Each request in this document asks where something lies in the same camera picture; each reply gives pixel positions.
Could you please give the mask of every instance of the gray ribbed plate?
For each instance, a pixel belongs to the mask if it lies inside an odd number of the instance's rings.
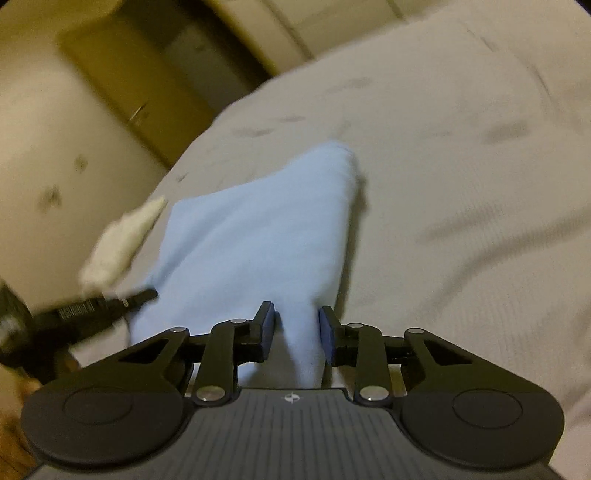
[[[559,480],[533,465],[474,472],[418,450],[380,408],[341,390],[243,390],[232,404],[197,410],[167,450],[108,473],[43,465],[30,480]]]

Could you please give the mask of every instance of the bed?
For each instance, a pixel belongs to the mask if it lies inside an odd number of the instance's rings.
[[[542,385],[567,420],[551,465],[591,478],[588,14],[572,0],[457,1],[338,49],[227,108],[153,197],[245,183],[328,139],[363,174],[342,321],[422,326]],[[118,290],[154,265],[169,211]]]

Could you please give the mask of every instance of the wall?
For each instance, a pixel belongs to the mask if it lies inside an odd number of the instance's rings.
[[[54,43],[61,28],[115,4],[11,0],[0,9],[0,277],[33,307],[77,294],[102,229],[166,172]]]

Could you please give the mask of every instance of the white cloth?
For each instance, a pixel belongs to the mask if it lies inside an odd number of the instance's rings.
[[[157,198],[107,226],[80,270],[82,292],[104,292],[120,278],[166,204],[165,197]]]

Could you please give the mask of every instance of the round black disc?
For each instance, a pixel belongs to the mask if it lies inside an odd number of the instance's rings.
[[[401,420],[426,451],[461,466],[511,469],[548,461],[562,434],[562,410],[542,389],[432,387],[409,392]]]
[[[21,420],[33,449],[83,468],[130,463],[158,450],[181,425],[183,398],[142,367],[119,364],[114,378],[76,381],[74,374],[33,394]]]

